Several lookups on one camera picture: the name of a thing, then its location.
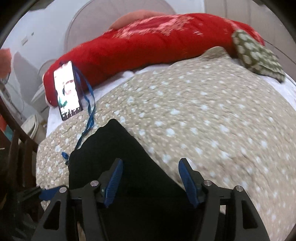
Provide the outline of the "black pants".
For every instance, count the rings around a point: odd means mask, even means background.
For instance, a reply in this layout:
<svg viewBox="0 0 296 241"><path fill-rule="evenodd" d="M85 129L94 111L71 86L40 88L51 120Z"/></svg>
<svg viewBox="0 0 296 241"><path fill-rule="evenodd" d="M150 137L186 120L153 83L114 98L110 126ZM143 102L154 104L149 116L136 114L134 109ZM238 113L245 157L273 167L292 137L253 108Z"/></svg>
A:
<svg viewBox="0 0 296 241"><path fill-rule="evenodd" d="M70 189L98 179L117 158L123 162L121 181L114 201L102 213L108 239L196 240L200 212L185 190L114 119L71 153Z"/></svg>

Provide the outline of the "wooden chair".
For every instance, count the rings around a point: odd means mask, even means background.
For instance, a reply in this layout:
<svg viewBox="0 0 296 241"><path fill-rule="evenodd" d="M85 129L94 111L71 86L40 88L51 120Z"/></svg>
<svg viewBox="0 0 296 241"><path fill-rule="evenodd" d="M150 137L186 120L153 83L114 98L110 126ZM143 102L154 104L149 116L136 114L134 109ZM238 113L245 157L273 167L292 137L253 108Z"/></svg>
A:
<svg viewBox="0 0 296 241"><path fill-rule="evenodd" d="M3 101L1 118L13 132L11 138L1 132L1 240L31 240L44 213L33 173L38 144Z"/></svg>

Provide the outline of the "beige dotted quilt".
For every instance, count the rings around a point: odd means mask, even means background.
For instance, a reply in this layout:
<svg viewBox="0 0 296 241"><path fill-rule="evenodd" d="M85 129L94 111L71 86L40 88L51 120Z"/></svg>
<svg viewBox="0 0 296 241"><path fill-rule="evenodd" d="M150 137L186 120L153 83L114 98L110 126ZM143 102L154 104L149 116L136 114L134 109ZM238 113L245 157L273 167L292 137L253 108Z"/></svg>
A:
<svg viewBox="0 0 296 241"><path fill-rule="evenodd" d="M117 120L181 183L178 162L222 187L241 185L271 240L295 226L295 101L285 86L236 64L221 47L152 67L106 89L94 130Z"/></svg>

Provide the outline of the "smartphone with lit screen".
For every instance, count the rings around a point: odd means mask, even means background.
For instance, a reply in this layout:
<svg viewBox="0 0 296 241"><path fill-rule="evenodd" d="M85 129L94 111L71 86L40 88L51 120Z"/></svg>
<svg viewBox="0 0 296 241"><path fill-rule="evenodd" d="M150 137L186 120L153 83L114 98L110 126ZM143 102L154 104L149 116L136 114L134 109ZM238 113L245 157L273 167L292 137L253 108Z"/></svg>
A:
<svg viewBox="0 0 296 241"><path fill-rule="evenodd" d="M76 88L75 72L71 61L62 64L53 73L57 103L63 121L83 110Z"/></svg>

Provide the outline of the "olive dotted pillow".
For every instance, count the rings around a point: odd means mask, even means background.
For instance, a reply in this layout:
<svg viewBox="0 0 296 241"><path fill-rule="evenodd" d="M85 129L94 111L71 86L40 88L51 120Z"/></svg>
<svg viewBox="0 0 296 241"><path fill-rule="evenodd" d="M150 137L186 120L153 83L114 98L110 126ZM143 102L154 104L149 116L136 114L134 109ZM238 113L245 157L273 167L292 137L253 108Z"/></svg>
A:
<svg viewBox="0 0 296 241"><path fill-rule="evenodd" d="M244 30L236 30L232 40L237 56L245 68L253 73L272 77L279 83L284 82L285 72L278 57L268 48L257 42Z"/></svg>

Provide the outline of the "red blanket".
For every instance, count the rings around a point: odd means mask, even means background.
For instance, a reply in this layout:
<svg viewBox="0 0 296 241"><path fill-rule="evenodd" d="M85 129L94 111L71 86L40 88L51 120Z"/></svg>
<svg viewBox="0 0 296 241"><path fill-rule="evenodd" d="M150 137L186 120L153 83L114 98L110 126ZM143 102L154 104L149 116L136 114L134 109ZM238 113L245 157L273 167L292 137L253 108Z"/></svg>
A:
<svg viewBox="0 0 296 241"><path fill-rule="evenodd" d="M238 29L264 44L249 25L202 13L155 16L108 30L74 47L49 67L43 77L46 100L57 107L54 71L62 63L72 61L95 87L119 72L195 58L216 46L236 57L232 34Z"/></svg>

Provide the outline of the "round pink headboard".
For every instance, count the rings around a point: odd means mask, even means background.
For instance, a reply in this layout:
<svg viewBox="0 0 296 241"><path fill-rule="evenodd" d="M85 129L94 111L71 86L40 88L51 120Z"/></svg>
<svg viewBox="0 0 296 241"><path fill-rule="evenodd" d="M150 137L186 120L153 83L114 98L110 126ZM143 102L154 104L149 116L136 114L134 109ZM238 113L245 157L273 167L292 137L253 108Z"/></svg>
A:
<svg viewBox="0 0 296 241"><path fill-rule="evenodd" d="M42 37L53 44L38 74L64 53L106 32L120 17L137 10L174 14L166 1L52 1L42 9L45 31Z"/></svg>

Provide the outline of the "pink pillow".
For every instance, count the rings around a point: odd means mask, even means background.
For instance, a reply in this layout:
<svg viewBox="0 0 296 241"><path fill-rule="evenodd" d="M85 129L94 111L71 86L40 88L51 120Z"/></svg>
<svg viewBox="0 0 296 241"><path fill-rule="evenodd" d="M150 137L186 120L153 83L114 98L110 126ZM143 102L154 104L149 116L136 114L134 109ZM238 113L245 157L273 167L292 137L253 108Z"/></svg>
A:
<svg viewBox="0 0 296 241"><path fill-rule="evenodd" d="M163 16L163 15L166 15L166 13L162 13L158 11L148 11L144 9L132 11L118 18L114 23L111 24L111 26L109 27L109 30L118 30L131 23L134 23L135 21L148 19L154 16Z"/></svg>

